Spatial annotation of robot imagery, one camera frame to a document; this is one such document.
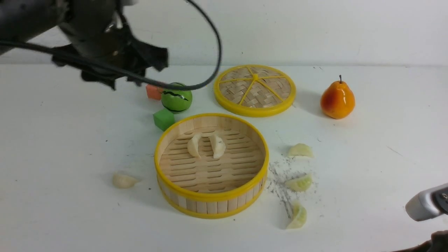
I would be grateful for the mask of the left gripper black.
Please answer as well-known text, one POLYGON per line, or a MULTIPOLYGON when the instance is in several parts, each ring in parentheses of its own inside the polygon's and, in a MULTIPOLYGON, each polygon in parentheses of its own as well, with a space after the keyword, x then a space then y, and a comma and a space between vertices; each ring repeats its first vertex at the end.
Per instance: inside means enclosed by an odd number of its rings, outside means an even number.
MULTIPOLYGON (((168 49, 147 44, 136 39, 130 30, 110 26, 111 21, 66 21, 58 28, 68 38, 70 44, 58 49, 86 59, 111 64, 133 71, 138 78, 128 76, 127 81, 141 86, 146 77, 146 69, 161 71, 169 66, 168 49)), ((101 83, 116 90, 116 75, 82 70, 85 82, 101 83)))

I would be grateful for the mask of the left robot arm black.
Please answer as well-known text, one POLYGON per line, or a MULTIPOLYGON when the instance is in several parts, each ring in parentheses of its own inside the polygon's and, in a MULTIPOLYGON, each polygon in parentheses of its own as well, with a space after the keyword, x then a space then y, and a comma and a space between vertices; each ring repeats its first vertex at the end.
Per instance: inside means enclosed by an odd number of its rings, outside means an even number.
POLYGON ((125 0, 2 0, 1 40, 27 42, 53 27, 69 40, 56 51, 94 59, 144 76, 168 67, 168 49, 134 37, 125 0))

